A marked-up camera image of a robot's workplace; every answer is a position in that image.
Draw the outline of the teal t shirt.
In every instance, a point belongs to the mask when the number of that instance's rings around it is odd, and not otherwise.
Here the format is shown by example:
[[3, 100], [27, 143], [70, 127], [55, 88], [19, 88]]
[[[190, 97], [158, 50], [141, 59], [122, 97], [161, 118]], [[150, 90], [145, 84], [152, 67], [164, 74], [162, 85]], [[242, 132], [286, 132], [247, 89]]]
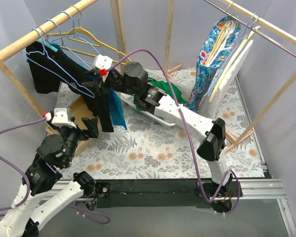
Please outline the teal t shirt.
[[110, 90], [106, 95], [106, 102], [109, 107], [113, 124], [115, 126], [122, 126], [125, 130], [127, 130], [122, 102], [117, 93], [115, 91]]

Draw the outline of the black t shirt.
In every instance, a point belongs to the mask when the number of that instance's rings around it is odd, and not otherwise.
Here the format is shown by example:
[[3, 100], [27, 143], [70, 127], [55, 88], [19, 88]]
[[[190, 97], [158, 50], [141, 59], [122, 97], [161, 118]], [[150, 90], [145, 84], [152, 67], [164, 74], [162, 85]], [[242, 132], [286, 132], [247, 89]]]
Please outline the black t shirt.
[[87, 70], [69, 58], [62, 50], [54, 51], [35, 41], [26, 47], [36, 92], [48, 94], [59, 91], [60, 83], [79, 94], [93, 116], [100, 119], [104, 132], [114, 132], [111, 115], [105, 97], [93, 88], [84, 86], [93, 81]]

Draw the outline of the teal plastic hanger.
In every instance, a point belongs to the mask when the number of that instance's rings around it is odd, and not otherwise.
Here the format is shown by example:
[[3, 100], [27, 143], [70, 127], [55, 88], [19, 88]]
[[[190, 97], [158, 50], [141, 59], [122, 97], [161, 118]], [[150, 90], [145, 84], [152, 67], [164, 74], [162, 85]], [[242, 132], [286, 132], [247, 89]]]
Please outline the teal plastic hanger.
[[61, 50], [61, 47], [56, 43], [44, 42], [44, 45], [53, 50], [54, 52]]

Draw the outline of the bright green t shirt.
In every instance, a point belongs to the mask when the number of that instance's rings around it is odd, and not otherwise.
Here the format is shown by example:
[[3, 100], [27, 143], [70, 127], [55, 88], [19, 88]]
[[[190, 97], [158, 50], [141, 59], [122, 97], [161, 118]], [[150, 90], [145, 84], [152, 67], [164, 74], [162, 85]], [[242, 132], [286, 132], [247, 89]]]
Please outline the bright green t shirt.
[[167, 94], [172, 99], [176, 97], [167, 82], [157, 81], [153, 78], [135, 78], [133, 88], [133, 102], [138, 111], [153, 113], [154, 108], [159, 106], [159, 100], [162, 96]]

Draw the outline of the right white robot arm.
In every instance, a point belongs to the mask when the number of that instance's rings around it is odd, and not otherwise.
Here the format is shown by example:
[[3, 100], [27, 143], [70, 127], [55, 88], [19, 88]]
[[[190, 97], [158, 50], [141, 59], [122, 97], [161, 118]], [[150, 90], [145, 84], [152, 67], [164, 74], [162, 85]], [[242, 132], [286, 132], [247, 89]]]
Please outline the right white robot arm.
[[96, 93], [114, 90], [134, 97], [134, 104], [144, 112], [168, 120], [184, 128], [188, 138], [194, 137], [200, 143], [192, 149], [193, 157], [206, 160], [211, 172], [211, 184], [200, 184], [202, 194], [212, 191], [212, 197], [224, 196], [231, 191], [232, 172], [226, 164], [225, 121], [221, 118], [212, 120], [198, 115], [176, 102], [164, 90], [148, 82], [148, 72], [138, 62], [127, 63], [124, 72], [116, 69], [92, 69], [87, 71], [92, 79], [83, 83]]

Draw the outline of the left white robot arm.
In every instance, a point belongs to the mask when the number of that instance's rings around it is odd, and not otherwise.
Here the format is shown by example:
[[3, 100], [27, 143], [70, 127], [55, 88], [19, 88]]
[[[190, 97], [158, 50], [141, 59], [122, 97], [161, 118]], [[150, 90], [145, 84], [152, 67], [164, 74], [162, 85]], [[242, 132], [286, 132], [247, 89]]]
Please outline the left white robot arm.
[[86, 172], [75, 173], [73, 180], [44, 204], [58, 180], [59, 169], [70, 167], [79, 141], [97, 138], [98, 119], [82, 118], [86, 129], [80, 129], [74, 118], [63, 125], [52, 125], [59, 134], [48, 135], [37, 148], [35, 159], [28, 167], [13, 208], [0, 221], [0, 237], [37, 237], [52, 217], [79, 197], [91, 197], [95, 192], [95, 180]]

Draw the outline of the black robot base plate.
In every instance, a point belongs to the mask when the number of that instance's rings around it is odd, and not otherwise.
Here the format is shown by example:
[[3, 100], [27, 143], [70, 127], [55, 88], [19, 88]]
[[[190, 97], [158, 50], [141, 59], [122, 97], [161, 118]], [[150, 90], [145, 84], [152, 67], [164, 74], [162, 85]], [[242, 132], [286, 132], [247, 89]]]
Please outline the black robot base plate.
[[197, 179], [125, 179], [98, 180], [94, 191], [89, 191], [78, 198], [94, 208], [111, 207], [217, 207], [229, 211], [234, 198], [242, 197], [240, 185], [229, 181], [212, 203], [205, 198], [212, 198], [218, 188], [206, 178], [203, 181], [205, 194], [201, 193]]

